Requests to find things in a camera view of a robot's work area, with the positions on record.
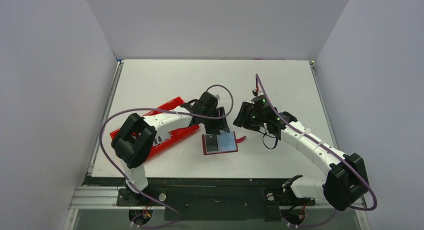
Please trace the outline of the dark green VIP credit card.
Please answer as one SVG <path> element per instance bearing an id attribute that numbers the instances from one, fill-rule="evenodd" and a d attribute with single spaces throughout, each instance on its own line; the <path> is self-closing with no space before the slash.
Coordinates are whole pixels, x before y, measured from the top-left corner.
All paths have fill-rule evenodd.
<path id="1" fill-rule="evenodd" d="M 219 151 L 218 139 L 216 134 L 206 134 L 204 136 L 205 151 L 209 153 L 215 153 Z"/>

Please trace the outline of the red leather card holder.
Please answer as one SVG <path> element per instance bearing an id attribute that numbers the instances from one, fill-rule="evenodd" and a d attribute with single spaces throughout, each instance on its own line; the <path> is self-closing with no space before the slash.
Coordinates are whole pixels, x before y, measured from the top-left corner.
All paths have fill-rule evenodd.
<path id="1" fill-rule="evenodd" d="M 221 134 L 216 134 L 218 142 L 218 152 L 207 153 L 205 149 L 205 135 L 201 136 L 202 138 L 202 148 L 203 154 L 208 155 L 218 155 L 218 154 L 227 154 L 227 153 L 236 153 L 239 151 L 238 144 L 242 143 L 247 137 L 242 136 L 240 138 L 236 137 L 236 133 L 232 132 L 222 132 Z"/>

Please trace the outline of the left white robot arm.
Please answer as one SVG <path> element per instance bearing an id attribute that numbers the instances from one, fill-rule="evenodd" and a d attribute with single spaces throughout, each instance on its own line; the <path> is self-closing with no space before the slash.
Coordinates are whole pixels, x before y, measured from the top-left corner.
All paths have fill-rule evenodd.
<path id="1" fill-rule="evenodd" d="M 111 142 L 116 156 L 124 164 L 128 188 L 139 193 L 148 186 L 144 162 L 158 137 L 200 124 L 207 134 L 230 132 L 225 109 L 218 106 L 218 101 L 216 96 L 205 91 L 199 99 L 171 110 L 158 109 L 155 115 L 130 114 Z"/>

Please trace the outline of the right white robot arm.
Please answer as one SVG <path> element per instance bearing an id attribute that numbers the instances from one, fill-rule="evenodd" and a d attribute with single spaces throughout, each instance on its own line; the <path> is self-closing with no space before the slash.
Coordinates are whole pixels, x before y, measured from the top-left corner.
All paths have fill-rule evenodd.
<path id="1" fill-rule="evenodd" d="M 287 180 L 282 190 L 290 203 L 325 200 L 336 210 L 344 211 L 368 192 L 368 176 L 361 156 L 347 155 L 323 142 L 289 112 L 276 113 L 264 95 L 242 102 L 233 125 L 254 132 L 264 129 L 277 141 L 294 147 L 323 172 L 324 178 L 298 174 Z"/>

